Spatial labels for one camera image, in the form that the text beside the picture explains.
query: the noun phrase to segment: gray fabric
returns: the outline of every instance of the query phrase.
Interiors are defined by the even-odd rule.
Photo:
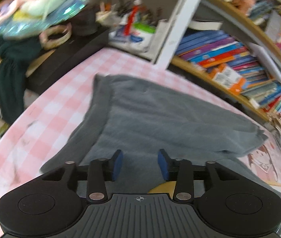
[[[41,171],[66,161],[87,165],[121,149],[122,170],[116,182],[106,184],[108,192],[146,193],[164,182],[157,164],[163,148],[170,157],[196,165],[218,161],[273,190],[236,159],[266,139],[245,117],[208,102],[129,76],[96,75],[84,120]]]

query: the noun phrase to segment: black circular motor housing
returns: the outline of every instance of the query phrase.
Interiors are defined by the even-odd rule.
[[[260,237],[281,224],[281,198],[248,179],[221,181],[198,201],[198,211],[213,229],[235,237]]]
[[[0,226],[16,236],[46,236],[72,225],[83,211],[80,197],[60,181],[34,179],[0,199]]]

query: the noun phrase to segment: pink cloth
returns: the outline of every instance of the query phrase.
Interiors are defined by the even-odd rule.
[[[104,48],[44,92],[0,140],[0,197],[38,176],[43,163],[64,146],[89,107],[96,73],[140,77],[244,115],[176,74],[157,70],[152,64],[132,55]],[[276,149],[272,136],[267,131],[266,134],[270,139],[265,146],[281,183],[281,152]],[[248,157],[241,160],[250,167]]]

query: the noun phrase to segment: table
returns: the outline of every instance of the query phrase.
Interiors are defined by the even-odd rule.
[[[43,163],[64,146],[89,107],[96,73],[140,77],[244,115],[176,74],[157,69],[147,61],[118,50],[103,48],[45,91],[0,140],[0,197],[38,176]],[[277,150],[272,135],[268,131],[266,134],[270,139],[261,149],[264,152],[256,150],[241,160],[281,191],[281,152]],[[262,158],[268,160],[268,174],[258,166]]]

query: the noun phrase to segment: cartoon illustration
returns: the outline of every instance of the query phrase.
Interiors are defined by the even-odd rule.
[[[262,145],[255,152],[248,154],[249,166],[263,181],[278,181],[276,169],[267,148]]]

